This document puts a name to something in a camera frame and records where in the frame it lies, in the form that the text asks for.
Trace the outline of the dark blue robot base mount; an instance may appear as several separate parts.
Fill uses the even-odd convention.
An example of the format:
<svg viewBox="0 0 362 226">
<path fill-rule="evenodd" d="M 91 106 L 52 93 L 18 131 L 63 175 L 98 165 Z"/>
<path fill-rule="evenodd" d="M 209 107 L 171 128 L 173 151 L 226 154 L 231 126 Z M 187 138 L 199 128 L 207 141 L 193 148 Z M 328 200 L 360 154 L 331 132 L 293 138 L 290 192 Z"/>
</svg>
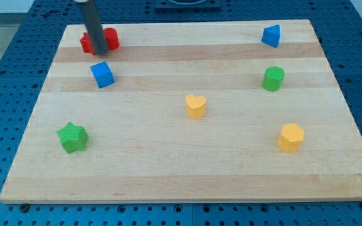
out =
<svg viewBox="0 0 362 226">
<path fill-rule="evenodd" d="M 203 9 L 220 10 L 222 0 L 157 0 L 155 12 L 194 11 Z"/>
</svg>

